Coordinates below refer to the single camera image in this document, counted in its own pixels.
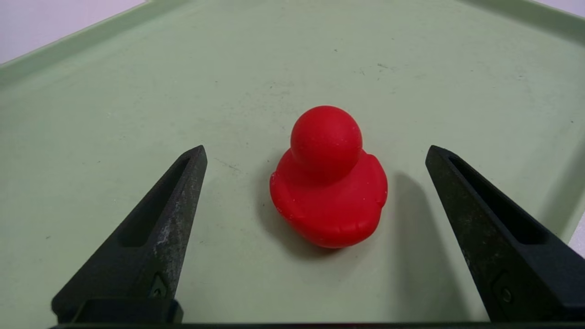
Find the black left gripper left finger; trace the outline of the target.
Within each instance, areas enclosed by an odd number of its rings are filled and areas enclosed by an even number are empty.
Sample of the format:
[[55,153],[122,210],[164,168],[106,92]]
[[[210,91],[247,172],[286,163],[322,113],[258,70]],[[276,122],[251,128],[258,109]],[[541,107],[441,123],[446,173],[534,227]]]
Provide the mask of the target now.
[[59,323],[180,323],[175,298],[203,178],[205,148],[167,169],[53,297]]

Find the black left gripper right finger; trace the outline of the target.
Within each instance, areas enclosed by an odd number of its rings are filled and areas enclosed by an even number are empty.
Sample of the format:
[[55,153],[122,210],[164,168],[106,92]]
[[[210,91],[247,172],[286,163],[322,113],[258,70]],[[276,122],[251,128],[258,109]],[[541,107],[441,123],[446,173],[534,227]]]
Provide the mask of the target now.
[[491,321],[584,321],[583,257],[457,154],[425,164]]

